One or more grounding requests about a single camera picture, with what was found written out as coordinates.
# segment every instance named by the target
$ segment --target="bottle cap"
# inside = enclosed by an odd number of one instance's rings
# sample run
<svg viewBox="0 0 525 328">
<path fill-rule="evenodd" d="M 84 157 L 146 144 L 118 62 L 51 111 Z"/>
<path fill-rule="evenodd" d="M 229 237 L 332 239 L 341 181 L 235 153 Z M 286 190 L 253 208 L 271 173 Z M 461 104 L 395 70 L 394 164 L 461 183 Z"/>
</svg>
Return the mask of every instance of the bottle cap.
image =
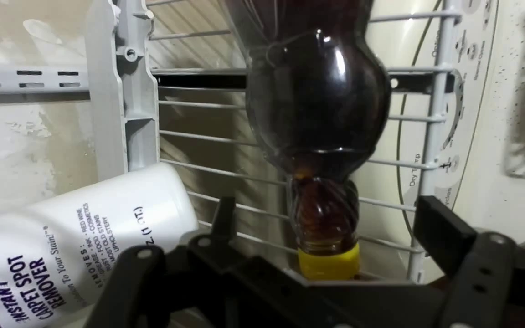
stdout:
<svg viewBox="0 0 525 328">
<path fill-rule="evenodd" d="M 359 244 L 337 255 L 299 250 L 299 268 L 308 281 L 350 281 L 359 274 Z"/>
</svg>

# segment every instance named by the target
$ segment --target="yellow cap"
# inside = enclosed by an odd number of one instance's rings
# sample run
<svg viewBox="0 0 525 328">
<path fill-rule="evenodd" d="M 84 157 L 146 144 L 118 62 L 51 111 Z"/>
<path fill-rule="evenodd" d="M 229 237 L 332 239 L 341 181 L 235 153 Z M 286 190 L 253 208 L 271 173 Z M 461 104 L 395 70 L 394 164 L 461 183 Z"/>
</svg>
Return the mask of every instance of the yellow cap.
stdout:
<svg viewBox="0 0 525 328">
<path fill-rule="evenodd" d="M 299 268 L 308 281 L 348 281 L 359 274 L 359 244 L 337 255 L 313 255 L 299 250 Z"/>
</svg>

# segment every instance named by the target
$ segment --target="wire rack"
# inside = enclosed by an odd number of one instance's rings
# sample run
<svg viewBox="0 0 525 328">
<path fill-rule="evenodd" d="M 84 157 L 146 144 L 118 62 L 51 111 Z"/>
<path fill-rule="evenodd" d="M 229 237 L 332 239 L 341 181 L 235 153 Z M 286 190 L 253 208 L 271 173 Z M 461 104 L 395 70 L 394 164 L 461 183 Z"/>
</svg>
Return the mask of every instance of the wire rack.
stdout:
<svg viewBox="0 0 525 328">
<path fill-rule="evenodd" d="M 415 55 L 412 66 L 386 66 L 394 97 L 401 102 L 388 122 L 390 130 L 394 130 L 394 139 L 397 139 L 397 155 L 379 157 L 379 153 L 386 153 L 386 146 L 381 142 L 375 155 L 357 172 L 359 177 L 370 173 L 370 170 L 372 173 L 374 170 L 392 170 L 386 172 L 386 175 L 395 175 L 397 181 L 394 186 L 377 186 L 375 190 L 397 188 L 397 201 L 361 193 L 359 203 L 363 212 L 366 212 L 361 214 L 361 217 L 388 217 L 390 221 L 394 217 L 390 226 L 401 226 L 404 239 L 390 239 L 386 234 L 364 230 L 359 234 L 359 241 L 366 248 L 377 246 L 401 254 L 404 259 L 404 277 L 415 283 L 421 279 L 426 255 L 410 234 L 415 212 L 412 204 L 417 195 L 439 197 L 439 192 L 446 204 L 454 203 L 457 188 L 443 190 L 441 186 L 448 175 L 456 181 L 463 177 L 466 155 L 456 157 L 454 153 L 468 152 L 472 132 L 465 132 L 466 128 L 463 130 L 461 126 L 474 126 L 477 117 L 477 104 L 465 111 L 463 93 L 466 91 L 474 102 L 481 99 L 479 90 L 483 88 L 479 88 L 479 84 L 483 84 L 485 66 L 490 55 L 490 51 L 483 50 L 490 46 L 492 13 L 496 13 L 496 0 L 485 0 L 485 15 L 470 15 L 476 20 L 479 19 L 479 31 L 487 29 L 485 35 L 477 33 L 481 37 L 472 44 L 472 37 L 466 37 L 463 26 L 477 29 L 477 22 L 463 24 L 463 19 L 465 13 L 472 13 L 472 8 L 477 8 L 479 2 L 430 0 L 430 4 L 430 11 L 375 15 L 370 20 L 370 29 L 374 31 L 381 26 L 419 22 L 423 26 L 423 37 L 417 46 L 414 46 Z M 142 168 L 151 161 L 155 162 L 155 159 L 171 164 L 186 183 L 204 228 L 209 226 L 208 217 L 213 215 L 219 197 L 233 193 L 239 201 L 239 237 L 246 241 L 246 244 L 266 250 L 266 255 L 277 265 L 293 265 L 291 255 L 295 255 L 295 250 L 286 215 L 286 181 L 266 162 L 264 153 L 259 150 L 248 128 L 244 60 L 219 13 L 217 2 L 115 0 L 115 6 L 120 9 L 118 20 L 107 15 L 113 2 L 106 0 L 106 4 L 95 6 L 98 6 L 98 13 L 104 15 L 102 22 L 98 22 L 96 17 L 95 28 L 109 31 L 116 26 L 116 42 L 113 42 L 113 57 L 109 53 L 102 57 L 98 51 L 104 51 L 104 48 L 98 46 L 98 39 L 89 37 L 87 46 L 93 50 L 91 53 L 95 53 L 95 60 L 89 59 L 91 75 L 104 66 L 113 71 L 100 71 L 98 77 L 102 79 L 106 79 L 107 73 L 116 77 L 116 80 L 135 80 L 133 75 L 140 75 L 138 79 L 149 88 L 131 90 L 131 86 L 122 86 L 122 90 L 118 90 L 118 84 L 104 84 L 102 91 L 96 91 L 104 97 L 93 97 L 93 102 L 96 102 L 95 106 L 98 108 L 111 108 L 113 115 L 124 122 L 137 122 L 138 111 L 137 117 L 135 111 L 133 117 L 127 117 L 131 111 L 127 111 L 127 108 L 137 104 L 138 99 L 149 99 L 140 104 L 144 106 L 140 111 L 142 122 L 149 121 L 155 124 L 142 124 L 149 126 L 142 139 L 146 139 L 147 144 L 158 141 L 155 150 L 153 146 L 144 146 L 144 152 L 137 152 L 133 148 L 142 141 L 137 130 L 124 128 L 122 133 L 116 130 L 109 132 L 104 139 L 111 141 L 111 137 L 115 137 L 116 141 L 124 141 L 120 150 L 126 159 L 118 159 L 124 166 L 115 170 L 113 159 L 96 155 L 100 161 L 98 168 L 102 168 L 102 161 L 113 161 L 106 168 L 109 168 L 109 175 L 116 175 Z M 421 60 L 421 53 L 425 51 L 432 53 L 428 60 Z M 421 101 L 412 104 L 408 95 L 417 95 Z M 107 124 L 106 115 L 100 115 L 95 122 L 96 128 L 102 124 Z M 408 146 L 401 142 L 403 132 L 417 132 L 419 137 Z M 98 146 L 109 150 L 115 144 L 96 144 L 96 148 Z M 412 148 L 408 157 L 401 157 L 403 148 Z"/>
</svg>

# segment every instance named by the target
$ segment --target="dark glass bottle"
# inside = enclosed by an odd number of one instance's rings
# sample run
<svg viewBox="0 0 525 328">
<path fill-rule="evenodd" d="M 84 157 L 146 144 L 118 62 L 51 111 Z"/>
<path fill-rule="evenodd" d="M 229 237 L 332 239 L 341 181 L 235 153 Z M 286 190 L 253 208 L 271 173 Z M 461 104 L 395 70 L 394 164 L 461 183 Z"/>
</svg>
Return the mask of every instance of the dark glass bottle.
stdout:
<svg viewBox="0 0 525 328">
<path fill-rule="evenodd" d="M 270 161 L 291 177 L 301 252 L 355 248 L 348 177 L 388 117 L 388 77 L 368 50 L 372 0 L 220 0 L 248 60 L 248 117 Z"/>
</svg>

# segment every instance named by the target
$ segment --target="white plastic bottle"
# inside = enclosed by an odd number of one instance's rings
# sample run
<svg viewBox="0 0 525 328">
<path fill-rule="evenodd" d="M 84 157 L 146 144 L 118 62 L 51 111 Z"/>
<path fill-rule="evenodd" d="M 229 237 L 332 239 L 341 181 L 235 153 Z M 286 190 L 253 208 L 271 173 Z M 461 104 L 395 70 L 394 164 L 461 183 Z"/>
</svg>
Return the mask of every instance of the white plastic bottle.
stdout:
<svg viewBox="0 0 525 328">
<path fill-rule="evenodd" d="M 188 193 L 166 164 L 2 215 L 0 326 L 54 326 L 98 299 L 120 252 L 168 252 L 191 230 Z"/>
</svg>

